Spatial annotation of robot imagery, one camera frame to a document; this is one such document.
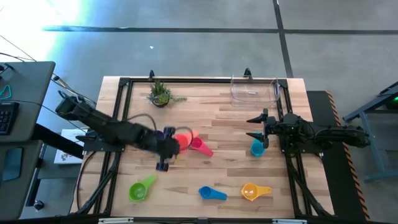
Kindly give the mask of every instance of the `black mat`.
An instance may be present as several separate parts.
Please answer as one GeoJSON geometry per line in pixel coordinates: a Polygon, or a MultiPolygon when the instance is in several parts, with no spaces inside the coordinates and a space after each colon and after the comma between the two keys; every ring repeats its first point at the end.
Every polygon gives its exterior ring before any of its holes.
{"type": "MultiPolygon", "coordinates": [[[[307,95],[314,123],[336,126],[328,93],[308,91],[307,95]]],[[[335,215],[347,220],[365,221],[364,207],[361,204],[359,190],[355,186],[343,145],[334,144],[324,155],[323,166],[335,215]]]]}

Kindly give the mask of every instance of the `plastic cup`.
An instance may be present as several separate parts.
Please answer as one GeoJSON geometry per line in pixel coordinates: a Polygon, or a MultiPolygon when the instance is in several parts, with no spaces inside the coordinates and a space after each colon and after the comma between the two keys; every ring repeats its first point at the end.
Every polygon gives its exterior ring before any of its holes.
{"type": "Polygon", "coordinates": [[[193,139],[191,149],[197,150],[206,156],[213,156],[213,151],[200,138],[193,139]]]}
{"type": "Polygon", "coordinates": [[[248,183],[243,186],[241,193],[246,199],[254,201],[254,199],[260,197],[261,195],[270,194],[271,188],[261,187],[257,186],[256,184],[248,183]]]}
{"type": "MultiPolygon", "coordinates": [[[[192,131],[193,137],[197,137],[199,133],[197,131],[192,131]]],[[[180,151],[187,149],[188,145],[191,143],[191,133],[176,134],[174,139],[180,144],[180,151]]]]}
{"type": "Polygon", "coordinates": [[[218,199],[218,200],[226,200],[227,195],[223,192],[219,192],[218,190],[212,189],[209,186],[204,186],[199,189],[199,194],[203,199],[218,199]]]}
{"type": "Polygon", "coordinates": [[[138,183],[133,184],[130,187],[130,191],[129,191],[130,200],[133,200],[136,202],[144,200],[145,196],[148,193],[149,187],[154,183],[156,178],[157,178],[156,175],[151,175],[148,178],[146,178],[145,180],[142,180],[138,183]]]}
{"type": "Polygon", "coordinates": [[[251,144],[250,151],[255,157],[260,157],[265,153],[266,149],[264,149],[262,142],[255,139],[251,144]]]}

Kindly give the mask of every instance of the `metal stand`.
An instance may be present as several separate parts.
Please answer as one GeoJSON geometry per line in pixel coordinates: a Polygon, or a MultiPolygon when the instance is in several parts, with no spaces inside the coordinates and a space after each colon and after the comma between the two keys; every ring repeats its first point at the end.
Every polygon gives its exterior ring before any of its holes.
{"type": "Polygon", "coordinates": [[[41,181],[37,177],[39,176],[39,169],[43,163],[44,153],[45,153],[45,148],[42,148],[42,151],[39,154],[39,158],[37,159],[36,170],[33,174],[32,184],[30,185],[29,193],[27,195],[27,199],[26,199],[26,203],[25,203],[26,207],[31,207],[31,206],[35,205],[36,195],[37,195],[37,191],[39,191],[39,185],[40,185],[40,181],[41,181]]]}
{"type": "Polygon", "coordinates": [[[393,170],[385,169],[379,149],[377,148],[376,135],[372,133],[371,127],[368,122],[369,113],[386,113],[386,114],[397,113],[394,110],[375,110],[380,106],[386,104],[386,102],[393,100],[397,96],[398,96],[398,82],[389,86],[385,90],[381,91],[380,94],[374,100],[370,101],[369,103],[366,103],[362,107],[351,112],[349,115],[343,117],[343,120],[346,121],[347,123],[351,122],[355,118],[361,118],[364,129],[370,135],[369,140],[371,142],[371,152],[373,159],[376,163],[378,172],[375,174],[367,175],[364,178],[365,182],[398,176],[398,169],[393,169],[393,170]]]}
{"type": "Polygon", "coordinates": [[[42,140],[44,143],[60,149],[69,155],[73,155],[79,159],[83,158],[83,147],[39,124],[35,125],[31,140],[42,140]]]}

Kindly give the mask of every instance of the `orange measuring cup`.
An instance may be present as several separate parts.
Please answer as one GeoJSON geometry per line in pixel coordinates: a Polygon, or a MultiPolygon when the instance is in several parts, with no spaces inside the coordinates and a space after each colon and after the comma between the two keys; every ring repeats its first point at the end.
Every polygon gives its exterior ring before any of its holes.
{"type": "Polygon", "coordinates": [[[256,184],[248,183],[243,186],[241,193],[246,199],[254,201],[254,199],[260,197],[261,195],[270,194],[271,188],[261,187],[256,184]]]}

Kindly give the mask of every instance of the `clear plastic container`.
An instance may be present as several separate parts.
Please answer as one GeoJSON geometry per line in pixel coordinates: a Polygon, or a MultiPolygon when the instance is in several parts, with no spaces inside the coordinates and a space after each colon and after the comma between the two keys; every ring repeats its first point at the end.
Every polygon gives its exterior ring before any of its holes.
{"type": "Polygon", "coordinates": [[[231,76],[231,103],[233,106],[268,108],[279,99],[278,79],[270,83],[256,83],[242,76],[231,76]]]}

